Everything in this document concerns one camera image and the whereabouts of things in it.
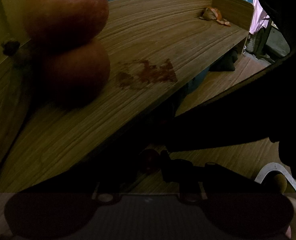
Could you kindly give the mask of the wooden desk shelf riser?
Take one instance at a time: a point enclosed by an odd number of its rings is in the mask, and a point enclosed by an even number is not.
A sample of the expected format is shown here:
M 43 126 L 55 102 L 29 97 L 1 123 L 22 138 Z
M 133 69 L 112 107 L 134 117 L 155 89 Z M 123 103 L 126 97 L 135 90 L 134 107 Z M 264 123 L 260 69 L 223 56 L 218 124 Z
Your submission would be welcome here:
M 219 9 L 230 27 L 201 20 Z M 98 39 L 111 71 L 102 91 L 76 98 L 46 74 L 27 76 L 27 115 L 0 166 L 0 192 L 17 192 L 67 171 L 118 129 L 173 94 L 248 35 L 244 0 L 112 0 Z

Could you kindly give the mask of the lower red apple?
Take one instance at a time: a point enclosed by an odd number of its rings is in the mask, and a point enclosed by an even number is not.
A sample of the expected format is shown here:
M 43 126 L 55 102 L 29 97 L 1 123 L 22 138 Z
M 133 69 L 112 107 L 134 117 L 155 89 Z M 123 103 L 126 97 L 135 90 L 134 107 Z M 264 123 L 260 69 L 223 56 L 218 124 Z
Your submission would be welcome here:
M 96 38 L 53 58 L 49 68 L 56 90 L 76 98 L 99 94 L 107 84 L 111 70 L 108 53 Z

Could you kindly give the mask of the red apple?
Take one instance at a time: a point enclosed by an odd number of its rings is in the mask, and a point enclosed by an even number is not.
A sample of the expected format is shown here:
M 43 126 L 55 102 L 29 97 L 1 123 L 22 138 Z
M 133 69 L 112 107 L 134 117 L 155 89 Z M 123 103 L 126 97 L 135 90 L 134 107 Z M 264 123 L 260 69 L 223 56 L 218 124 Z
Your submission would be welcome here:
M 108 0 L 26 0 L 23 26 L 31 38 L 90 40 L 106 25 Z
M 56 90 L 76 98 L 99 94 L 107 84 L 111 70 L 108 53 L 96 38 L 53 58 L 49 68 Z

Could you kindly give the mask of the orange peel scraps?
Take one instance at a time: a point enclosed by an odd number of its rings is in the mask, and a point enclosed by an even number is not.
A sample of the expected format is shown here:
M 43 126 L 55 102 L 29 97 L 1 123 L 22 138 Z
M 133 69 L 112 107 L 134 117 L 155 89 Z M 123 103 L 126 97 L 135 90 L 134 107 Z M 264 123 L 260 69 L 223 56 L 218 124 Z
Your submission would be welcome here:
M 205 8 L 201 12 L 201 15 L 199 16 L 199 18 L 201 20 L 206 20 L 206 21 L 215 21 L 218 24 L 224 25 L 227 27 L 231 26 L 230 22 L 222 17 L 221 12 L 217 8 L 213 8 L 213 7 Z

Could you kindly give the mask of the upper red apple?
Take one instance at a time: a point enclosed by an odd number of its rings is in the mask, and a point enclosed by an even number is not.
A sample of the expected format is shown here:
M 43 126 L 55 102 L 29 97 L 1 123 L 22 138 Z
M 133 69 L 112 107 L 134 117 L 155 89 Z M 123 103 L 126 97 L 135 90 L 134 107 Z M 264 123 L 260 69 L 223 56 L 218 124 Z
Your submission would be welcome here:
M 31 38 L 90 40 L 106 25 L 108 0 L 26 0 L 23 26 Z

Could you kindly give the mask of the metal tray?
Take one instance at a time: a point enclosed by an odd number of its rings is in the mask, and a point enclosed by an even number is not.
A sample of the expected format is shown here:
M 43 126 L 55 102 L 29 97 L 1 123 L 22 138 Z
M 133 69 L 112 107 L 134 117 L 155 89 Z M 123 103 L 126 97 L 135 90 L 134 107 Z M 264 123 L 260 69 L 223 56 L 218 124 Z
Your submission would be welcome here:
M 272 162 L 263 166 L 254 181 L 266 186 L 272 191 L 280 192 L 296 200 L 296 180 L 291 173 L 279 163 Z

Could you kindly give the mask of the pink curtain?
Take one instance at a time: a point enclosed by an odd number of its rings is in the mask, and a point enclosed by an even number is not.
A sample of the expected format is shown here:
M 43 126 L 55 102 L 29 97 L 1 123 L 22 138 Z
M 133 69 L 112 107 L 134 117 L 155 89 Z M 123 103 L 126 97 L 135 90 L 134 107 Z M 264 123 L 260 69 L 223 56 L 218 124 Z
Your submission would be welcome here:
M 263 9 L 259 0 L 252 0 L 252 4 L 253 4 L 254 11 L 253 11 L 249 33 L 251 35 L 254 35 L 258 33 L 260 29 L 267 28 L 270 16 Z

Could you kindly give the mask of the kiwi in tray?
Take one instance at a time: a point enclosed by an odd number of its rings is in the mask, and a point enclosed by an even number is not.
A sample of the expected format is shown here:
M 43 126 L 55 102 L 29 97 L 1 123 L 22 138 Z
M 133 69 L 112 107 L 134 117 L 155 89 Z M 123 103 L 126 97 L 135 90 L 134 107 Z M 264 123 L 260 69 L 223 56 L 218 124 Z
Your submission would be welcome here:
M 278 192 L 280 193 L 284 193 L 286 191 L 286 188 L 288 186 L 288 182 L 287 182 L 287 179 L 286 177 L 279 173 L 275 176 L 276 178 L 276 189 Z

